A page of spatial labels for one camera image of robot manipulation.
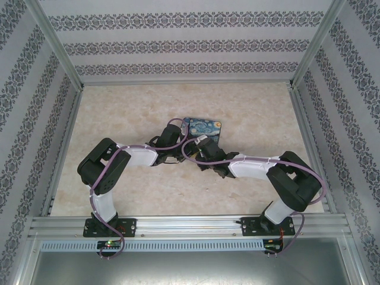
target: mounting plate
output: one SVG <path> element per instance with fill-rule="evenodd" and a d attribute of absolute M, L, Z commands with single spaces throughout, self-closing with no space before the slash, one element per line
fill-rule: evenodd
<path fill-rule="evenodd" d="M 273 232 L 266 232 L 260 226 L 259 217 L 242 217 L 240 219 L 243 236 L 280 236 L 280 229 L 284 230 L 284 236 L 294 236 L 296 234 L 293 219 L 286 217 Z"/>
<path fill-rule="evenodd" d="M 135 218 L 118 218 L 115 229 L 120 231 L 125 238 L 134 238 L 136 232 Z M 92 218 L 88 218 L 84 223 L 83 236 L 85 238 L 113 238 L 118 237 L 114 232 L 104 231 L 99 228 L 99 224 Z"/>

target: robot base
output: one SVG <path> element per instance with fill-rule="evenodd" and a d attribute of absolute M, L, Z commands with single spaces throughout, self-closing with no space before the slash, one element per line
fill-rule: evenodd
<path fill-rule="evenodd" d="M 134 238 L 136 232 L 135 218 L 119 218 L 116 215 L 111 221 L 108 222 L 110 226 L 123 234 L 125 238 Z M 84 224 L 83 236 L 85 238 L 113 238 L 118 235 L 108 229 L 102 224 L 95 216 L 88 218 Z"/>
<path fill-rule="evenodd" d="M 271 231 L 265 231 L 261 227 L 259 217 L 242 217 L 240 221 L 236 222 L 242 225 L 243 236 L 277 236 L 281 235 L 281 229 L 283 230 L 284 236 L 294 236 L 296 234 L 293 219 L 291 217 L 286 217 Z"/>

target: beige marble floor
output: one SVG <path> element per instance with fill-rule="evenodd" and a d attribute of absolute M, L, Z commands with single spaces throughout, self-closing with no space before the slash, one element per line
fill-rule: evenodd
<path fill-rule="evenodd" d="M 221 121 L 219 145 L 226 152 L 266 157 L 292 150 L 307 161 L 284 83 L 86 87 L 52 216 L 90 215 L 77 166 L 102 138 L 142 144 L 169 119 L 186 116 Z M 120 215 L 255 214 L 277 197 L 269 182 L 222 179 L 190 161 L 127 169 L 114 188 Z M 322 205 L 307 211 L 323 212 Z"/>

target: patterned wallpaper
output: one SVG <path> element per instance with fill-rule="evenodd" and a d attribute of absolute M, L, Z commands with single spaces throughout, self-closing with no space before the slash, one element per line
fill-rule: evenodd
<path fill-rule="evenodd" d="M 331 0 L 40 3 L 81 79 L 112 83 L 291 79 Z"/>
<path fill-rule="evenodd" d="M 76 90 L 25 3 L 0 0 L 0 284 L 39 216 Z"/>
<path fill-rule="evenodd" d="M 375 1 L 348 1 L 298 87 L 369 284 L 380 284 L 379 20 Z"/>

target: white arm segment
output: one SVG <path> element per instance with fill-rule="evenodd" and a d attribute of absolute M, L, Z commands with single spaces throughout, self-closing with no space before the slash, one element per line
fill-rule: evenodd
<path fill-rule="evenodd" d="M 242 159 L 246 156 L 244 154 L 238 154 L 234 157 L 234 159 Z M 279 157 L 261 157 L 265 158 L 266 160 L 274 159 L 278 160 Z M 238 161 L 238 162 L 231 162 L 229 165 L 229 169 L 233 176 L 235 177 L 252 177 L 257 178 L 261 180 L 269 181 L 267 177 L 267 172 L 269 168 L 275 166 L 276 163 L 270 163 L 270 162 L 256 162 L 252 160 L 245 160 L 245 161 Z M 294 212 L 293 209 L 289 208 L 285 203 L 278 199 L 266 209 L 264 215 L 266 216 L 269 221 L 271 221 L 274 224 L 280 224 L 287 216 L 291 215 L 291 213 Z"/>
<path fill-rule="evenodd" d="M 113 205 L 112 190 L 100 195 L 94 193 L 93 201 L 97 213 L 107 223 L 116 215 L 116 209 Z"/>
<path fill-rule="evenodd" d="M 244 154 L 238 154 L 233 159 L 244 159 L 246 156 Z M 275 159 L 278 160 L 279 157 L 260 157 L 261 159 Z M 245 160 L 245 161 L 237 161 L 237 162 L 231 162 L 228 166 L 229 170 L 235 177 L 252 177 L 257 178 L 265 181 L 269 181 L 267 177 L 267 172 L 269 168 L 275 166 L 276 163 L 271 162 L 259 162 L 259 161 L 253 161 L 253 160 Z"/>
<path fill-rule="evenodd" d="M 151 166 L 157 159 L 157 152 L 146 148 L 127 148 L 126 151 L 130 156 L 130 160 L 126 167 L 131 166 Z M 93 194 L 93 201 L 99 216 L 106 222 L 110 221 L 116 215 L 116 209 L 113 205 L 111 189 L 109 192 L 101 195 Z"/>

